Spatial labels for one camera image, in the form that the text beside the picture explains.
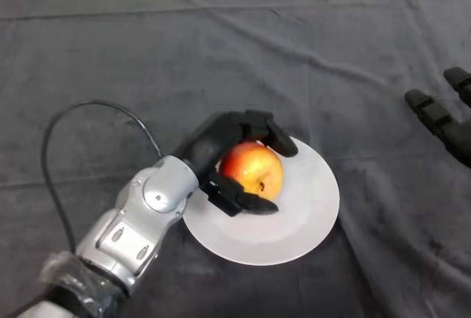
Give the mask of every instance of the white plate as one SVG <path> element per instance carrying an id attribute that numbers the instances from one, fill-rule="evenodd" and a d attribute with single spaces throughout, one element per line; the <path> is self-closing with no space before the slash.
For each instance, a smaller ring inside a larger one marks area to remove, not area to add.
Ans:
<path id="1" fill-rule="evenodd" d="M 292 139 L 300 152 L 280 156 L 283 189 L 275 199 L 280 211 L 229 217 L 205 193 L 195 192 L 183 218 L 199 243 L 229 261 L 273 265 L 301 257 L 327 237 L 339 214 L 336 178 L 317 152 Z"/>

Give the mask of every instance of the gray cloth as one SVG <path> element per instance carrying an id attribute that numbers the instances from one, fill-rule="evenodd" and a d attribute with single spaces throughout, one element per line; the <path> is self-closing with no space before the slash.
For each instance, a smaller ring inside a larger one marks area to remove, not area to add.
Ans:
<path id="1" fill-rule="evenodd" d="M 469 115 L 440 74 L 471 69 L 470 22 L 470 0 L 0 0 L 0 312 L 65 248 L 43 128 L 100 98 L 142 116 L 164 152 L 215 111 L 271 110 L 341 190 L 333 232 L 289 264 L 230 263 L 179 223 L 125 317 L 469 317 L 471 171 L 403 94 Z M 113 111 L 67 118 L 50 164 L 80 237 L 155 156 Z"/>

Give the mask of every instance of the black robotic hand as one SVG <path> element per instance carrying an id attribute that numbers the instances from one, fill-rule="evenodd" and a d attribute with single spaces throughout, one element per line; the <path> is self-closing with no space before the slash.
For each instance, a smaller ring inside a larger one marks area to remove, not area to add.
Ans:
<path id="1" fill-rule="evenodd" d="M 443 76 L 471 107 L 471 74 L 461 68 L 449 68 Z M 458 161 L 471 168 L 471 119 L 458 123 L 432 96 L 420 90 L 409 90 L 406 101 L 419 120 L 442 142 Z"/>
<path id="2" fill-rule="evenodd" d="M 234 180 L 216 170 L 217 163 L 235 145 L 243 141 L 260 141 L 282 156 L 292 157 L 296 145 L 273 120 L 271 113 L 247 110 L 213 116 L 172 153 L 194 172 L 199 187 L 219 209 L 229 216 L 245 211 L 257 215 L 278 211 L 273 202 L 244 192 Z"/>

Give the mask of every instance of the plate rim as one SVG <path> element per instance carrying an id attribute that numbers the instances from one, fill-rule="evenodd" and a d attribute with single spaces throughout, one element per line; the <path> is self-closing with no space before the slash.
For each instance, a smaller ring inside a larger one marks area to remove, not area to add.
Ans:
<path id="1" fill-rule="evenodd" d="M 188 225 L 187 221 L 186 221 L 186 210 L 188 208 L 188 203 L 187 203 L 187 208 L 185 209 L 185 213 L 183 214 L 183 221 L 185 222 L 185 225 L 186 227 L 188 228 L 188 230 L 190 231 L 191 235 L 198 241 L 199 244 L 201 244 L 206 250 L 208 250 L 209 252 L 227 260 L 227 261 L 232 261 L 233 263 L 237 263 L 237 264 L 243 264 L 243 265 L 250 265 L 250 266 L 274 266 L 274 265 L 280 265 L 280 264 L 284 264 L 284 263 L 288 263 L 290 261 L 295 261 L 296 259 L 298 258 L 301 258 L 303 257 L 304 255 L 308 254 L 310 251 L 312 250 L 315 250 L 328 236 L 329 234 L 332 232 L 332 229 L 333 227 L 335 226 L 335 223 L 339 217 L 339 210 L 340 210 L 340 189 L 339 189 L 339 184 L 337 182 L 337 179 L 336 179 L 336 176 L 335 174 L 333 173 L 331 167 L 329 166 L 329 164 L 327 163 L 327 161 L 313 148 L 311 147 L 309 144 L 307 143 L 304 143 L 303 141 L 297 139 L 297 138 L 294 138 L 292 136 L 290 136 L 291 139 L 293 139 L 294 141 L 297 141 L 297 142 L 300 142 L 301 144 L 304 144 L 306 145 L 307 147 L 309 147 L 310 149 L 312 149 L 322 160 L 322 162 L 326 165 L 327 169 L 329 170 L 329 172 L 331 173 L 332 175 L 332 179 L 335 183 L 335 189 L 337 190 L 336 192 L 336 201 L 335 201 L 335 217 L 333 218 L 333 221 L 332 221 L 332 224 L 329 225 L 329 229 L 328 231 L 326 231 L 326 235 L 324 236 L 324 238 L 322 238 L 321 241 L 319 241 L 319 243 L 317 243 L 316 245 L 314 245 L 312 248 L 310 249 L 307 249 L 306 251 L 301 251 L 300 253 L 296 254 L 296 255 L 292 255 L 292 256 L 289 256 L 284 258 L 284 259 L 280 259 L 280 260 L 273 260 L 273 261 L 265 261 L 265 262 L 258 262 L 258 263 L 255 263 L 255 262 L 250 262 L 250 261 L 242 261 L 242 260 L 239 260 L 239 259 L 234 259 L 234 258 L 228 258 L 228 256 L 226 255 L 223 255 L 221 254 L 218 250 L 213 250 L 213 249 L 210 249 L 208 248 L 204 242 L 201 240 L 201 238 L 195 234 L 193 231 L 191 231 L 190 229 L 190 226 Z"/>

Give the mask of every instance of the robotic hand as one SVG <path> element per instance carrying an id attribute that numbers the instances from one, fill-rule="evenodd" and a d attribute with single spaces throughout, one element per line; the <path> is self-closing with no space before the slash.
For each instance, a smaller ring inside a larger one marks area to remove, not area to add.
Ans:
<path id="1" fill-rule="evenodd" d="M 449 68 L 443 76 L 471 107 L 471 74 L 461 68 Z M 471 119 L 458 123 L 432 96 L 420 90 L 409 90 L 406 101 L 419 120 L 445 145 L 448 152 L 471 168 Z"/>
<path id="2" fill-rule="evenodd" d="M 170 156 L 129 181 L 116 207 L 92 227 L 76 255 L 63 253 L 46 266 L 52 287 L 20 317 L 115 317 L 198 188 L 228 216 L 276 212 L 274 203 L 244 193 L 240 184 L 216 170 L 222 156 L 242 141 L 260 141 L 285 157 L 297 154 L 271 113 L 248 110 L 214 116 Z"/>

